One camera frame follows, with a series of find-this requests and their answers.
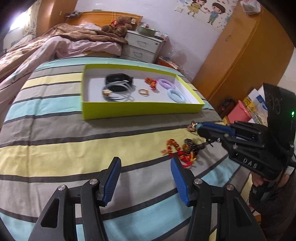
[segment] striped bedsheet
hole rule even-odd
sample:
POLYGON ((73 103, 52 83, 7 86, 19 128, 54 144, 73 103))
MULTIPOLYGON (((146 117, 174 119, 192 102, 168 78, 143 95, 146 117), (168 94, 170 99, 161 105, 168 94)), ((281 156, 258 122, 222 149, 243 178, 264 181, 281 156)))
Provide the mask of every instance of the striped bedsheet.
MULTIPOLYGON (((179 144, 185 138, 203 142, 186 130, 192 120, 221 119, 204 100, 206 104, 198 114, 84 121, 82 71, 86 63, 99 59, 71 58, 42 64, 22 87, 0 132, 0 217, 16 241, 27 241, 59 185, 83 185, 118 156, 122 172, 112 201, 101 208, 109 240, 185 240, 192 208, 180 201, 170 157, 160 151, 170 138, 179 144)), ((248 197, 250 172, 231 161, 219 143, 200 151, 191 170, 211 185, 232 183, 244 199, 248 197)), ((78 240, 83 241, 81 209, 76 207, 78 240)), ((212 240, 216 208, 213 205, 212 240)))

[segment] pink blanket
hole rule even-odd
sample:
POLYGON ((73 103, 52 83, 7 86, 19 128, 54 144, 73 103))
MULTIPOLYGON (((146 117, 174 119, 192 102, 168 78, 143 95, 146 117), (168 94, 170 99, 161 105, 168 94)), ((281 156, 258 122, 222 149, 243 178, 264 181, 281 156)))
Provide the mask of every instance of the pink blanket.
POLYGON ((73 42, 60 36, 49 38, 42 47, 36 50, 10 76, 0 83, 0 128, 9 106, 34 69, 40 64, 51 60, 55 54, 58 58, 65 58, 89 50, 121 55, 121 45, 115 42, 92 42, 89 40, 73 42))

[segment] hand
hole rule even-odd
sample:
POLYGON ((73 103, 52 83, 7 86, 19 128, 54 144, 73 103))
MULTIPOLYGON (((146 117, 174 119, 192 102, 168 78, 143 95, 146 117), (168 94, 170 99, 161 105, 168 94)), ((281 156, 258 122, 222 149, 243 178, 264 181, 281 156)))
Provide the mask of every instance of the hand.
MULTIPOLYGON (((270 182, 270 180, 267 180, 266 178, 262 178, 260 175, 251 172, 252 173, 252 182, 254 184, 255 187, 261 186, 263 184, 264 181, 268 181, 270 182)), ((277 182, 279 180, 279 178, 281 177, 281 173, 279 174, 279 176, 275 179, 275 181, 277 182)), ((286 185, 286 183, 289 180, 289 175, 284 174, 283 178, 281 179, 281 181, 279 182, 279 184, 277 185, 277 188, 282 188, 283 186, 286 185)))

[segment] brown blanket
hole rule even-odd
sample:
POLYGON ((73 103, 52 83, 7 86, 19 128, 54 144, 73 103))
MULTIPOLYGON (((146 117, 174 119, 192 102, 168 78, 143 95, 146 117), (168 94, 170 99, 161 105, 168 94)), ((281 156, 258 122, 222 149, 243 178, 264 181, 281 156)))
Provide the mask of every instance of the brown blanket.
POLYGON ((30 55, 38 50, 49 38, 61 36, 71 41, 89 40, 93 42, 128 42, 116 34, 105 33, 101 30, 77 28, 67 23, 61 23, 49 29, 43 35, 21 46, 11 49, 0 59, 0 83, 11 75, 30 55))

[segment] pillow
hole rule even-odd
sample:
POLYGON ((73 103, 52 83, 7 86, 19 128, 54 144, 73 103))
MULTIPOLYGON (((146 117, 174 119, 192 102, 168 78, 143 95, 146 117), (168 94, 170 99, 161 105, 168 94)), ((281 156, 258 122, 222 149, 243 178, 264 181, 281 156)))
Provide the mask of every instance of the pillow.
POLYGON ((101 30, 101 27, 93 24, 93 23, 88 23, 88 24, 84 24, 84 25, 79 25, 79 26, 75 26, 77 28, 86 28, 86 29, 90 29, 90 30, 101 30))

